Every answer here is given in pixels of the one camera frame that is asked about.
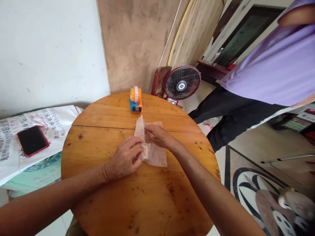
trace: purple shirt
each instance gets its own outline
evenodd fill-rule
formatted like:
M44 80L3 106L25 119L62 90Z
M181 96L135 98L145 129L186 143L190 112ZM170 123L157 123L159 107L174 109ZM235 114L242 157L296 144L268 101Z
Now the purple shirt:
M295 0L290 10L315 0ZM245 98L292 106L315 93L315 25L275 28L222 80Z

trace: electric fan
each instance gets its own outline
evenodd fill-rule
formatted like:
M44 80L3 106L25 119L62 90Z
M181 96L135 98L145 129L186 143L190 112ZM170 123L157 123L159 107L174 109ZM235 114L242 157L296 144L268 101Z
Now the electric fan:
M179 100L193 95L199 87L200 72L193 66L181 66L171 71L164 82L166 100L177 105Z

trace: fan grille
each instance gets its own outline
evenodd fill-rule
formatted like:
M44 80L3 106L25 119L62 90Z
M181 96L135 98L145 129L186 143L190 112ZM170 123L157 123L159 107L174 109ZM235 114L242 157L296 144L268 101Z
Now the fan grille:
M199 84L199 72L192 67L182 67L168 76L165 82L165 93L172 99L182 100L190 97L197 90Z

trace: smartphone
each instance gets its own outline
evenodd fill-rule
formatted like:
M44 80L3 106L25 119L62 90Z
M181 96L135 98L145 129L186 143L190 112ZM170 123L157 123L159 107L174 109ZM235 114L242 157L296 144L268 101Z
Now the smartphone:
M31 157L35 153L48 148L49 143L40 130L40 126L33 126L17 133L24 155Z

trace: person's left hand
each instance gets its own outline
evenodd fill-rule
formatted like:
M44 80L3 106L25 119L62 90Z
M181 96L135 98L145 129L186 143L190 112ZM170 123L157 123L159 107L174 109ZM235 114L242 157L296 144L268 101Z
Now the person's left hand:
M108 181L123 178L134 173L142 164L143 140L129 136L116 150L108 163L103 166L104 177Z

